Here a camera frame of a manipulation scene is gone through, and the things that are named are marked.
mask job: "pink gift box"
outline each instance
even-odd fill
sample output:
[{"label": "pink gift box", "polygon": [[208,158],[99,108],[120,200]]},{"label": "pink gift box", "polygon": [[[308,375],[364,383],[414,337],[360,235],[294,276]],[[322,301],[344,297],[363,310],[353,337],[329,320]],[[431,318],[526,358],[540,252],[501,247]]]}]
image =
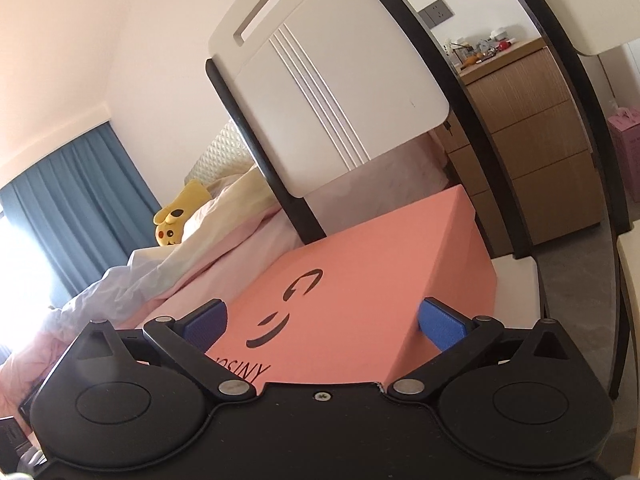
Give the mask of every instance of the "pink gift box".
[{"label": "pink gift box", "polygon": [[619,108],[607,121],[625,188],[640,202],[640,111]]},{"label": "pink gift box", "polygon": [[259,392],[265,382],[387,386],[440,353],[418,326],[424,298],[469,318],[494,312],[475,216],[456,186],[284,254],[229,304],[207,356]]}]

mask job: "metal pin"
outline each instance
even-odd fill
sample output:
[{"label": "metal pin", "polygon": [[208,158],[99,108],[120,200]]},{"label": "metal pin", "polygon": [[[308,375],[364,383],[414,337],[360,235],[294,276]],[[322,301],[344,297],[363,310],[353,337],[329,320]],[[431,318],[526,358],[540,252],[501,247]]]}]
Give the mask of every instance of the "metal pin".
[{"label": "metal pin", "polygon": [[424,383],[418,379],[400,379],[394,383],[394,390],[403,395],[415,395],[424,391]]},{"label": "metal pin", "polygon": [[221,394],[229,396],[244,395],[249,391],[249,388],[249,383],[241,381],[240,379],[224,381],[223,383],[220,383],[220,386],[218,386]]}]

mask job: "sunlight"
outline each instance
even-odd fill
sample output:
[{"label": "sunlight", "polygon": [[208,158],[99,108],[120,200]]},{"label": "sunlight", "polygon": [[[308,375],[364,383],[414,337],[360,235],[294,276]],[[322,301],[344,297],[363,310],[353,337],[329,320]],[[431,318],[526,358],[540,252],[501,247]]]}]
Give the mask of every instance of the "sunlight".
[{"label": "sunlight", "polygon": [[39,248],[5,217],[0,240],[0,343],[16,350],[48,313],[51,271]]}]

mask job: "pikachu plush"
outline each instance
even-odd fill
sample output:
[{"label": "pikachu plush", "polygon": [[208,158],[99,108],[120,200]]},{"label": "pikachu plush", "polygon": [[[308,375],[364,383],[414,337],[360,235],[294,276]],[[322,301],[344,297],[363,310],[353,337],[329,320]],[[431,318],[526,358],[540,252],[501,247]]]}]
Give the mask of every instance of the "pikachu plush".
[{"label": "pikachu plush", "polygon": [[176,199],[154,216],[158,244],[179,244],[186,221],[209,200],[211,195],[207,188],[195,179],[190,180]]}]

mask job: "dresser drawer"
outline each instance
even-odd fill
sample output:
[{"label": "dresser drawer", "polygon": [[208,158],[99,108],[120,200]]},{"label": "dresser drawer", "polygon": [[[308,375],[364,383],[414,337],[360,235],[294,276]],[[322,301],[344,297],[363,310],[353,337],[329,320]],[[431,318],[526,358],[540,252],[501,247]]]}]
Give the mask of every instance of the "dresser drawer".
[{"label": "dresser drawer", "polygon": [[548,48],[515,61],[467,88],[491,133],[570,98]]},{"label": "dresser drawer", "polygon": [[469,143],[465,131],[462,129],[462,126],[460,126],[460,122],[453,112],[449,113],[447,121],[438,126],[435,132],[447,153],[455,152]]},{"label": "dresser drawer", "polygon": [[453,153],[449,153],[449,158],[469,196],[489,189],[489,183],[484,176],[484,171],[482,171],[476,153],[470,144]]},{"label": "dresser drawer", "polygon": [[498,256],[513,253],[507,228],[504,225],[500,210],[498,209],[497,203],[495,203],[494,194],[491,190],[473,195],[470,198],[471,203],[476,209],[476,213],[478,213],[482,228],[487,238],[489,238],[491,248],[494,252],[492,257],[497,258]]},{"label": "dresser drawer", "polygon": [[589,152],[521,176],[513,187],[534,244],[602,220],[602,188]]},{"label": "dresser drawer", "polygon": [[512,124],[493,138],[512,179],[589,147],[571,100]]}]

